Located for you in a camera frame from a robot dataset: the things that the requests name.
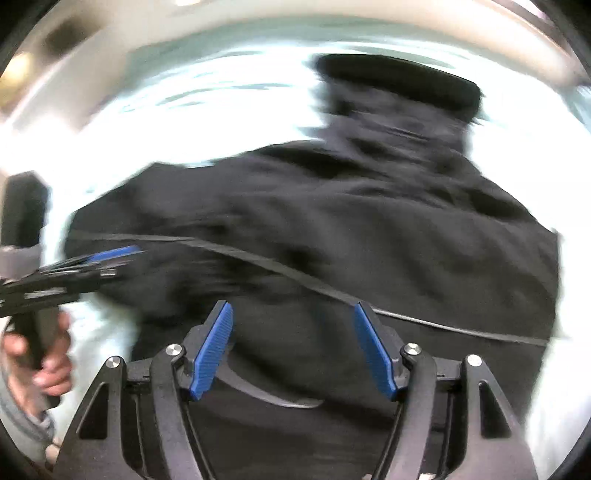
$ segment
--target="white surface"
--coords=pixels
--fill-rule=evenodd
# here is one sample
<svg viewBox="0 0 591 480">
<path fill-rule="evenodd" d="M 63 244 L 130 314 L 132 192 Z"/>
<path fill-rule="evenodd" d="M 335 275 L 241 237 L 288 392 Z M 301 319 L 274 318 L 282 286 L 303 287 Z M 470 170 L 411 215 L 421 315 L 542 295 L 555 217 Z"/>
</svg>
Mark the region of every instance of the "white surface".
<svg viewBox="0 0 591 480">
<path fill-rule="evenodd" d="M 322 124 L 314 94 L 319 80 L 305 65 L 311 54 L 379 51 L 422 59 L 475 81 L 485 97 L 472 128 L 471 159 L 543 225 L 563 236 L 558 334 L 564 339 L 548 350 L 527 428 L 544 479 L 565 457 L 591 414 L 589 387 L 580 381 L 588 376 L 585 345 L 591 343 L 585 305 L 591 267 L 585 193 L 591 136 L 560 96 L 533 77 L 460 48 L 395 38 L 382 30 L 376 35 L 373 27 L 364 28 L 365 35 L 361 30 L 341 32 L 341 42 L 298 41 L 285 35 L 274 39 L 273 32 L 257 43 L 218 39 L 217 54 L 178 66 L 168 72 L 172 75 L 145 79 L 138 90 L 108 104 L 79 134 L 62 111 L 52 109 L 54 95 L 68 93 L 65 77 L 55 72 L 30 99 L 27 108 L 34 108 L 35 115 L 21 124 L 12 118 L 0 131 L 6 145 L 2 166 L 12 171 L 34 168 L 53 188 L 44 231 L 45 260 L 52 262 L 59 257 L 68 215 L 153 161 L 195 165 L 305 138 L 301 127 Z M 257 31 L 258 38 L 265 38 Z M 70 81 L 95 60 L 89 54 L 97 51 L 100 58 L 107 51 L 101 49 L 100 38 L 83 44 L 64 61 L 61 68 Z M 253 85 L 259 88 L 236 88 Z M 190 90 L 200 91 L 169 98 Z M 10 125 L 22 128 L 17 133 Z M 128 312 L 112 306 L 79 303 L 69 308 L 76 319 L 72 355 L 78 366 L 77 387 L 54 413 L 61 432 L 102 362 L 114 354 L 127 357 L 136 331 Z M 572 361 L 573 351 L 577 362 Z"/>
</svg>

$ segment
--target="black jacket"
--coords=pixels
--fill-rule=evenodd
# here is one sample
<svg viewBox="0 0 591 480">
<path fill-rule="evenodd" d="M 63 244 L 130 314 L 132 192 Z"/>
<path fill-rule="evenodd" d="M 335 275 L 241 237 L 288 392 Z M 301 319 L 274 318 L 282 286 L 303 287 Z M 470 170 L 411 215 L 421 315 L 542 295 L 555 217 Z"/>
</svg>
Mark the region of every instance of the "black jacket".
<svg viewBox="0 0 591 480">
<path fill-rule="evenodd" d="M 463 156 L 478 88 L 380 56 L 326 56 L 317 67 L 333 115 L 320 140 L 272 145 L 211 167 L 153 165 L 75 214 L 67 256 L 130 243 L 80 239 L 80 231 L 196 236 L 275 259 L 393 312 L 547 339 L 557 296 L 557 236 Z M 182 340 L 216 300 L 226 299 L 235 311 L 232 364 L 239 372 L 328 399 L 322 411 L 307 412 L 308 420 L 297 417 L 302 412 L 278 412 L 293 419 L 273 427 L 266 407 L 246 397 L 230 400 L 226 387 L 214 388 L 200 408 L 211 409 L 205 417 L 214 411 L 221 423 L 232 423 L 223 441 L 250 425 L 287 436 L 292 445 L 284 455 L 274 450 L 280 439 L 261 440 L 258 447 L 275 453 L 261 457 L 254 471 L 220 457 L 214 467 L 224 478 L 273 476 L 281 462 L 291 465 L 294 478 L 370 473 L 392 408 L 369 377 L 349 306 L 240 260 L 180 244 L 135 243 L 147 254 L 134 277 L 103 289 L 143 314 L 134 357 Z M 523 417 L 543 348 L 383 320 L 432 355 L 484 357 Z M 323 415 L 340 426 L 300 431 L 317 430 Z M 350 435 L 337 432 L 344 424 Z M 209 429 L 212 445 L 222 442 L 220 425 Z M 372 440 L 360 440 L 360 432 Z M 307 439 L 303 450 L 294 446 L 296 437 Z M 314 442 L 325 450 L 310 447 Z M 321 450 L 332 460 L 319 461 Z M 365 450 L 367 458 L 353 458 Z M 248 452 L 245 461 L 252 462 L 256 454 Z M 306 452 L 316 460 L 296 460 Z"/>
</svg>

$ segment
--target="ribbed blue pad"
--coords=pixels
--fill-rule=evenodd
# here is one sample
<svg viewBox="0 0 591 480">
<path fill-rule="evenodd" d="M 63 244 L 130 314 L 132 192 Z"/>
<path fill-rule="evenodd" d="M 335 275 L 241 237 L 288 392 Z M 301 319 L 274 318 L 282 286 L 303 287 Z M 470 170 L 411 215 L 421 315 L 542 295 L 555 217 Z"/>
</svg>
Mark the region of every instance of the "ribbed blue pad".
<svg viewBox="0 0 591 480">
<path fill-rule="evenodd" d="M 213 377 L 228 344 L 233 323 L 232 306 L 226 303 L 195 357 L 193 382 L 189 388 L 193 400 L 199 400 L 201 395 L 212 386 Z"/>
<path fill-rule="evenodd" d="M 107 250 L 105 252 L 99 252 L 92 255 L 86 263 L 102 262 L 104 260 L 110 260 L 111 258 L 123 257 L 124 255 L 131 255 L 140 252 L 140 248 L 137 245 L 130 245 L 128 247 L 115 248 L 114 250 Z"/>
<path fill-rule="evenodd" d="M 374 327 L 369 322 L 361 305 L 355 306 L 354 325 L 359 346 L 365 352 L 365 358 L 367 359 L 378 389 L 390 400 L 393 400 L 397 387 L 396 383 L 394 383 L 392 361 L 382 342 L 379 341 L 379 337 L 375 333 Z"/>
</svg>

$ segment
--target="black handle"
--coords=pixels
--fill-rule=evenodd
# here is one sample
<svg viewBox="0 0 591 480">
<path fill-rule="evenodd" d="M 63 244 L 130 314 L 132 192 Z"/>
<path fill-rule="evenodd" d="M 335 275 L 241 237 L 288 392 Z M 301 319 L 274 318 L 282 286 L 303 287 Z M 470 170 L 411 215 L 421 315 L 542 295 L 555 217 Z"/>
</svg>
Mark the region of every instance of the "black handle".
<svg viewBox="0 0 591 480">
<path fill-rule="evenodd" d="M 28 366 L 33 370 L 41 370 L 41 363 L 45 357 L 45 349 L 41 341 L 41 335 L 37 329 L 37 312 L 18 313 L 12 316 L 14 332 L 27 339 Z M 60 397 L 45 395 L 49 408 L 55 408 L 60 404 Z"/>
</svg>

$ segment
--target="black fabric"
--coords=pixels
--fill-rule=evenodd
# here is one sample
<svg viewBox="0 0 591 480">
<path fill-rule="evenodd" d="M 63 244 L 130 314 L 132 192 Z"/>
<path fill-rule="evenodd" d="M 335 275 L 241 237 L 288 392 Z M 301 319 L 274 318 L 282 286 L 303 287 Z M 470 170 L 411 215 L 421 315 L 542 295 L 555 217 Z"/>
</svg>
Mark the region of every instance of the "black fabric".
<svg viewBox="0 0 591 480">
<path fill-rule="evenodd" d="M 393 312 L 549 338 L 557 237 L 463 156 L 465 112 L 476 111 L 478 89 L 446 76 L 449 92 L 454 85 L 464 92 L 461 85 L 468 85 L 473 96 L 438 102 L 429 90 L 435 84 L 424 76 L 432 74 L 435 82 L 447 74 L 421 67 L 416 75 L 425 95 L 414 90 L 411 100 L 399 95 L 408 91 L 400 84 L 376 78 L 395 70 L 396 60 L 341 56 L 330 67 L 326 62 L 320 60 L 320 67 L 334 115 L 320 140 L 272 145 L 205 168 L 153 165 L 80 209 L 71 232 L 196 236 L 272 258 Z M 371 75 L 361 81 L 364 69 Z M 371 381 L 351 307 L 240 260 L 180 244 L 137 243 L 147 253 L 134 265 L 133 277 L 102 289 L 144 317 L 134 358 L 182 340 L 216 300 L 226 299 L 235 311 L 231 361 L 237 371 L 327 399 L 316 412 L 285 411 L 288 420 L 271 427 L 264 412 L 276 415 L 271 410 L 277 407 L 241 409 L 242 394 L 214 387 L 193 407 L 207 411 L 201 418 L 210 422 L 204 435 L 208 451 L 235 445 L 230 440 L 241 432 L 254 439 L 268 430 L 277 455 L 282 448 L 290 451 L 278 469 L 271 458 L 260 457 L 262 444 L 249 443 L 245 434 L 242 463 L 215 454 L 220 479 L 324 479 L 333 477 L 331 469 L 341 478 L 359 479 L 359 471 L 371 472 L 393 406 Z M 66 254 L 123 244 L 72 233 Z M 432 355 L 461 359 L 478 353 L 518 415 L 525 414 L 542 348 L 382 321 Z M 317 416 L 332 427 L 316 428 Z M 341 424 L 357 429 L 363 440 L 340 434 Z M 248 458 L 260 461 L 247 468 Z"/>
</svg>

